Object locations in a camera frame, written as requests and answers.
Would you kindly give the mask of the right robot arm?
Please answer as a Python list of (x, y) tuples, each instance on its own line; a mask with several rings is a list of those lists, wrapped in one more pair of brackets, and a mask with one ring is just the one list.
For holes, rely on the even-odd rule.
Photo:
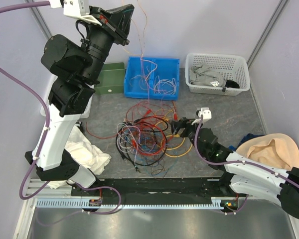
[(172, 120), (171, 132), (182, 130), (180, 136), (190, 140), (197, 155), (224, 172), (219, 192), (265, 199), (299, 219), (299, 149), (293, 139), (281, 133), (267, 134), (249, 139), (233, 151), (203, 127), (211, 119), (209, 108), (196, 114), (197, 119)]

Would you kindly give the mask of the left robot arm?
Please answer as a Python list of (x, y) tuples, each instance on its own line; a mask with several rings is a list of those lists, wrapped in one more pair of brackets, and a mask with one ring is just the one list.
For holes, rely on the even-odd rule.
[(82, 184), (89, 196), (99, 192), (93, 173), (80, 166), (65, 150), (75, 123), (88, 107), (94, 86), (113, 44), (128, 45), (134, 6), (127, 4), (104, 10), (86, 0), (56, 0), (51, 7), (62, 7), (65, 16), (76, 19), (86, 29), (81, 45), (61, 34), (49, 38), (41, 63), (57, 78), (48, 95), (48, 126), (42, 131), (43, 146), (25, 157), (35, 163), (42, 181), (72, 180)]

